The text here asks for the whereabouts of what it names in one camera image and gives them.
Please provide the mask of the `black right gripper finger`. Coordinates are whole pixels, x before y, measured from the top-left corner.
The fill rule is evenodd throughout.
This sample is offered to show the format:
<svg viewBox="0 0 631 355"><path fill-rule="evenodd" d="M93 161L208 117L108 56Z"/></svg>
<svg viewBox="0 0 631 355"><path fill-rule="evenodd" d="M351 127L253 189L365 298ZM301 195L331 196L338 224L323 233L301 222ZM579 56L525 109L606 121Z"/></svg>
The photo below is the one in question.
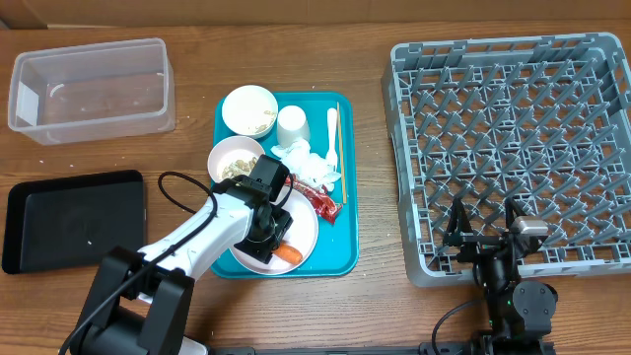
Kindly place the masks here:
<svg viewBox="0 0 631 355"><path fill-rule="evenodd" d="M527 230L528 216L513 197L504 201L506 230L513 234L524 235Z"/></svg>
<svg viewBox="0 0 631 355"><path fill-rule="evenodd" d="M473 230L460 197L456 197L450 209L450 220L446 230L447 237L470 237Z"/></svg>

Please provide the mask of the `white tissue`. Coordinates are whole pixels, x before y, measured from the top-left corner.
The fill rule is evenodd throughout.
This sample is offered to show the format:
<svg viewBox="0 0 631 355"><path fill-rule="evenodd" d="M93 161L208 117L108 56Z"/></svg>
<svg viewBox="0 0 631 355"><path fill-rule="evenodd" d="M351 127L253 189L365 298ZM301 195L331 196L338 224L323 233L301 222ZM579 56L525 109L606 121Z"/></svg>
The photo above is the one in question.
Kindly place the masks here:
<svg viewBox="0 0 631 355"><path fill-rule="evenodd" d="M310 143L300 138L288 147L276 145L271 153L279 158L300 182L318 191L332 192L341 173L325 158L311 151Z"/></svg>

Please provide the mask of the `red snack wrapper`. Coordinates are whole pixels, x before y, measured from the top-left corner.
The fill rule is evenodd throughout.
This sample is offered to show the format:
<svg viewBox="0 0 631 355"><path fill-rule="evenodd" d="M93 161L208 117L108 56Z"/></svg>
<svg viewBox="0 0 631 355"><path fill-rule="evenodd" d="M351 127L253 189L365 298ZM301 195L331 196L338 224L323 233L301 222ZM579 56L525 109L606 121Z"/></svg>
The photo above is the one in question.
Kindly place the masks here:
<svg viewBox="0 0 631 355"><path fill-rule="evenodd" d="M295 190L298 190L305 198L310 202L317 216L331 225L335 224L335 221L341 212L342 205L336 203L328 194L327 190L313 188L301 181L299 181L295 175L289 175L286 178L286 185L293 186Z"/></svg>

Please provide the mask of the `orange carrot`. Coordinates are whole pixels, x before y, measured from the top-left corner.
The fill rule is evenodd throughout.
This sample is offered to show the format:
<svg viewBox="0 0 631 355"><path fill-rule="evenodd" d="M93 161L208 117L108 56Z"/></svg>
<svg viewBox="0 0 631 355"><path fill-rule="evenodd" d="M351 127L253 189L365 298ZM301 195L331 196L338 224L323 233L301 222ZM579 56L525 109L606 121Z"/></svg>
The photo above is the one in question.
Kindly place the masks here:
<svg viewBox="0 0 631 355"><path fill-rule="evenodd" d="M303 261L301 252L286 243L281 243L273 254L292 265L299 265Z"/></svg>

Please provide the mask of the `white plastic cup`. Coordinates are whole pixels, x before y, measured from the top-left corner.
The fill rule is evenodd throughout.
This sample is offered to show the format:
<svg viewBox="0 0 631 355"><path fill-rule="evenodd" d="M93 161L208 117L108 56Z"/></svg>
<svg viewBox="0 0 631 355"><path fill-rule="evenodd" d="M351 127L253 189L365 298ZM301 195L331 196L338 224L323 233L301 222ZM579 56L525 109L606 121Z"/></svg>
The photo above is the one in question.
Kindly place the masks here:
<svg viewBox="0 0 631 355"><path fill-rule="evenodd" d="M287 148L294 142L304 139L310 141L311 133L305 111L299 106L285 106L277 115L277 141Z"/></svg>

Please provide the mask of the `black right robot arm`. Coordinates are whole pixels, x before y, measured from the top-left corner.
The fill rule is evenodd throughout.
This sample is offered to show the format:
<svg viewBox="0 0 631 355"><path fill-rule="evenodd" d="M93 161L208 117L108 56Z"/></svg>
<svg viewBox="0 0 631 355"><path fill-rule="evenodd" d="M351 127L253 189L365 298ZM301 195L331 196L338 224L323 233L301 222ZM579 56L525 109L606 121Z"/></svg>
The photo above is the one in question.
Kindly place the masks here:
<svg viewBox="0 0 631 355"><path fill-rule="evenodd" d="M499 237L473 232L464 205L456 198L443 242L458 247L456 261L472 265L474 283L482 297L448 311L433 328L431 346L439 354L447 348L455 354L553 354L554 345L543 341L551 332L558 293L539 281L524 281L518 260L537 252L548 237L542 219L527 215L511 197L504 201L506 228ZM464 343L443 346L437 342L440 326L452 315L484 303L488 330L475 332Z"/></svg>

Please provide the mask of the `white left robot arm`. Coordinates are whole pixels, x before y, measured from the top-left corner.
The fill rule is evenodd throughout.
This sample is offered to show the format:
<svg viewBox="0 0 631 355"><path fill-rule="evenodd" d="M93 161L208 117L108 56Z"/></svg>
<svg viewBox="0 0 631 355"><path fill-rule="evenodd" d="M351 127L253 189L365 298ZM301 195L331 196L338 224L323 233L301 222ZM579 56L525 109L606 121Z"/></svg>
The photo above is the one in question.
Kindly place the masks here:
<svg viewBox="0 0 631 355"><path fill-rule="evenodd" d="M207 354L185 336L196 281L230 248L267 263L293 220L289 169L262 155L251 173L204 190L205 204L175 231L103 259L63 354Z"/></svg>

